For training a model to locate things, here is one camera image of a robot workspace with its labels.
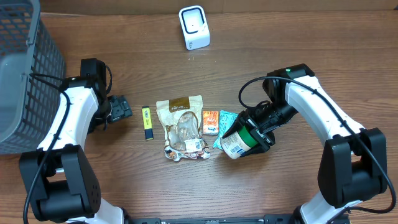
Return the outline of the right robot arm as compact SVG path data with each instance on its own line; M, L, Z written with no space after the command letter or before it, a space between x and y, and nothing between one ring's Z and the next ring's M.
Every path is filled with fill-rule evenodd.
M267 100L245 106L222 136L222 150L232 159L265 153L275 144L274 130L296 114L323 146L318 193L291 214L268 214L261 223L348 223L362 202L393 190L385 135L350 118L306 64L274 70L261 80Z

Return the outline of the green lid jar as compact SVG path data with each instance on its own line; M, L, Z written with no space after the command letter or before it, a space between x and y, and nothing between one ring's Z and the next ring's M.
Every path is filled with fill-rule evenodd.
M244 156L250 149L259 143L243 126L240 130L220 140L222 150L232 159Z

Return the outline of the teal wet wipes packet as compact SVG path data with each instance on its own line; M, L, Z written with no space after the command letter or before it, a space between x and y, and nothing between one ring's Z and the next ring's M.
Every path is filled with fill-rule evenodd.
M238 117L237 113L221 110L219 117L219 132L216 140L213 143L213 149L218 148L222 150L221 139L227 130L233 125L235 119Z

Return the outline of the brown white snack pouch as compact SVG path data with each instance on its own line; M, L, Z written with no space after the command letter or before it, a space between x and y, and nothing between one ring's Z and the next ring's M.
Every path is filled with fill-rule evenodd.
M164 129L164 152L175 162L181 159L208 159L210 152L201 132L203 98L184 96L156 103L158 119Z

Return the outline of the orange tissue packet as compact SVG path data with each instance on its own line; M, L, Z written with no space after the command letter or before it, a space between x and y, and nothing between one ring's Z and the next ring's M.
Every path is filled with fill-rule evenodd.
M215 136L219 133L219 111L203 111L203 134Z

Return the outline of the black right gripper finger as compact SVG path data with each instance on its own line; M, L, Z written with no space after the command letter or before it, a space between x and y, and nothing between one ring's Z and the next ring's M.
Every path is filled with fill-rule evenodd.
M273 145L275 144L275 142L271 142L271 143L266 143L266 146L263 147L261 144L257 143L255 146L253 147L249 147L249 149L244 152L241 157L245 157L245 156L249 156L252 154L262 154L267 152Z
M238 132L239 130L243 129L247 120L248 120L248 115L246 115L245 113L238 114L238 116L234 120L234 123L227 130L227 132L224 133L223 138L227 138L228 136L232 135L233 133Z

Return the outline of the yellow glue stick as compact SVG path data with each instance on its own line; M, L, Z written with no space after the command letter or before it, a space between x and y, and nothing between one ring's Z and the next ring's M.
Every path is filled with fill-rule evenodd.
M150 108L148 106L142 107L142 117L144 123L144 132L146 140L152 140L154 138L152 129L152 119L150 114Z

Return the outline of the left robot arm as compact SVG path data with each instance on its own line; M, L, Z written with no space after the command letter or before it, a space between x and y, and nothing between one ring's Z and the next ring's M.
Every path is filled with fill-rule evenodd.
M85 156L86 137L132 116L124 96L110 95L111 69L97 58L81 60L80 75L64 78L55 89L60 104L36 151L24 152L19 170L27 191L22 213L41 222L132 223L128 212L101 196L100 184Z

